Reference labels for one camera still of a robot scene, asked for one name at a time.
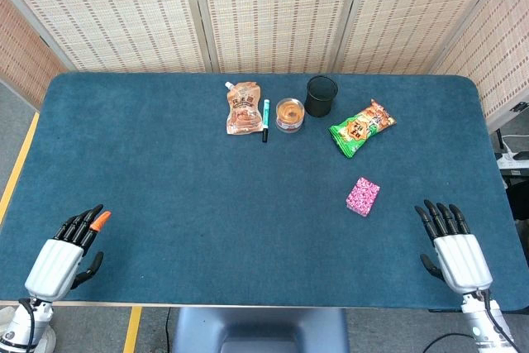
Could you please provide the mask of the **right robot hand, black fingers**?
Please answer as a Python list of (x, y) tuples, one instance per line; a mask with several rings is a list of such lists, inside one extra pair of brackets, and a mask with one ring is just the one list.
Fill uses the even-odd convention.
[(428, 199), (415, 210), (439, 262), (435, 265), (428, 255), (421, 254), (420, 259), (427, 272), (461, 295), (488, 291), (493, 277), (462, 211), (454, 204), (446, 206)]

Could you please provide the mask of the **left robot hand, orange fingertip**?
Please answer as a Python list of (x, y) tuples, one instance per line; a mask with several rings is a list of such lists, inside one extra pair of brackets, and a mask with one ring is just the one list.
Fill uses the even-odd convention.
[(110, 211), (98, 204), (68, 218), (60, 226), (42, 246), (26, 279), (25, 288), (32, 299), (47, 303), (59, 301), (98, 272), (104, 258), (101, 251), (85, 271), (78, 272), (78, 268), (111, 216)]

